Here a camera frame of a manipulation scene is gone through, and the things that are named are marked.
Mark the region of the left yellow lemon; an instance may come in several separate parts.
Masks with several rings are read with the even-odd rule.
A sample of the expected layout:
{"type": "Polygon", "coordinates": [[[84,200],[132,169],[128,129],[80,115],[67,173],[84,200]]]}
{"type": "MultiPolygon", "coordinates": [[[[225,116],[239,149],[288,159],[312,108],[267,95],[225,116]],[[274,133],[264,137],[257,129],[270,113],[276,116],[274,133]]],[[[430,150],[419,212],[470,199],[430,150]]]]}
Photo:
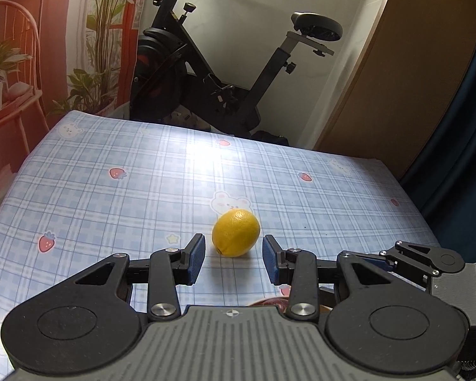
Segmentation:
{"type": "Polygon", "coordinates": [[[261,226],[255,215],[245,209],[232,209],[216,221],[211,239],[216,251],[225,257],[245,255],[259,238],[261,226]]]}

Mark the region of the black exercise bike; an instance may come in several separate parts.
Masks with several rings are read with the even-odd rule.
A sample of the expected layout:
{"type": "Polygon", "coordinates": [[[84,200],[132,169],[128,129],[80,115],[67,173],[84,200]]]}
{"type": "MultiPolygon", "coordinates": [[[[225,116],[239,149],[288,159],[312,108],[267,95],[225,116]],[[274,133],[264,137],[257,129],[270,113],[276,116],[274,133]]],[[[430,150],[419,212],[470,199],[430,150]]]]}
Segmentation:
{"type": "Polygon", "coordinates": [[[259,59],[253,50],[260,41],[242,30],[236,14],[228,23],[202,23],[200,29],[209,43],[199,49],[184,22],[197,8],[184,5],[176,15],[179,0],[154,0],[157,12],[149,28],[138,37],[136,66],[130,90],[129,117],[156,123],[168,118],[177,108],[203,120],[209,126],[239,138],[263,139],[282,144],[285,139],[258,129],[265,113],[261,101],[281,73],[296,69],[291,61],[296,46],[310,47],[320,57],[332,56],[329,42],[343,35],[335,20],[310,12],[291,15],[292,28],[272,53],[254,83],[245,87],[239,77],[241,62],[259,59]]]}

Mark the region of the blue plaid tablecloth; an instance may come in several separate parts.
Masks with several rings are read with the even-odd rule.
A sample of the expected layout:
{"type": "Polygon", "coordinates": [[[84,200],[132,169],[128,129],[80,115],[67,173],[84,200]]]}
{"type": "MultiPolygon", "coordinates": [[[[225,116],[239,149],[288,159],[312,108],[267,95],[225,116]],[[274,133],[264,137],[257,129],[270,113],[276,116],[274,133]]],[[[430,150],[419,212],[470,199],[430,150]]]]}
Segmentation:
{"type": "MultiPolygon", "coordinates": [[[[181,248],[235,208],[323,259],[437,244],[375,159],[72,112],[14,171],[0,206],[0,332],[16,304],[106,256],[181,248]]],[[[0,337],[0,379],[10,370],[0,337]]]]}

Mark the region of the wooden wardrobe panel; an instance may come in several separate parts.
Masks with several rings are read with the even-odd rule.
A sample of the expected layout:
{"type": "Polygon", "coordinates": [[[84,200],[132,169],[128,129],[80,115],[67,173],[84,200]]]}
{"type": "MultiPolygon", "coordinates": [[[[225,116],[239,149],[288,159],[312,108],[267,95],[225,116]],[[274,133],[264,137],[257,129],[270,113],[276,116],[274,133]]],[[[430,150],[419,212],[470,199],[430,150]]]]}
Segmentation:
{"type": "Polygon", "coordinates": [[[401,178],[476,51],[476,0],[387,0],[315,149],[381,160],[401,178]]]}

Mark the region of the red apple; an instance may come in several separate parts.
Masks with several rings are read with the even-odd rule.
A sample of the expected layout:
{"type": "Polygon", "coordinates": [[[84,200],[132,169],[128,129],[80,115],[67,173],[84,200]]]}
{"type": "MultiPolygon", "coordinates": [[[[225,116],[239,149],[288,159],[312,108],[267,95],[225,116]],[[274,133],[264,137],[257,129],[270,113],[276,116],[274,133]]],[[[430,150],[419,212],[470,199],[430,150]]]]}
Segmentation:
{"type": "Polygon", "coordinates": [[[255,301],[250,304],[250,306],[275,306],[282,313],[285,312],[288,307],[289,299],[288,297],[268,297],[258,301],[255,301]]]}

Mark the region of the printed room backdrop poster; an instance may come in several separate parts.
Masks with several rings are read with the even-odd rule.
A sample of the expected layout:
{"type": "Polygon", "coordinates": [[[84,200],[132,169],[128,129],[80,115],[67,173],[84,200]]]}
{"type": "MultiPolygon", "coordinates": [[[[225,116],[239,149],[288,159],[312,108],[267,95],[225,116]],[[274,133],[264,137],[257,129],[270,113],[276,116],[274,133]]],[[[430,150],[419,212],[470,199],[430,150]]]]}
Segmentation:
{"type": "Polygon", "coordinates": [[[144,0],[0,0],[0,204],[63,115],[125,119],[144,0]]]}

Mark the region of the dark blue curtain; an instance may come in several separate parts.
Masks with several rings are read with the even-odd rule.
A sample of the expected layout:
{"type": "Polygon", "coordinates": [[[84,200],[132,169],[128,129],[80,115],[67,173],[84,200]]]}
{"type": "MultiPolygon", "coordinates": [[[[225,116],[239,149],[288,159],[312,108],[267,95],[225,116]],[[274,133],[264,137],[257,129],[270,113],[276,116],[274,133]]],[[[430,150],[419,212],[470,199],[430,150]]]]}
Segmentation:
{"type": "Polygon", "coordinates": [[[476,52],[401,185],[440,245],[476,261],[476,52]]]}

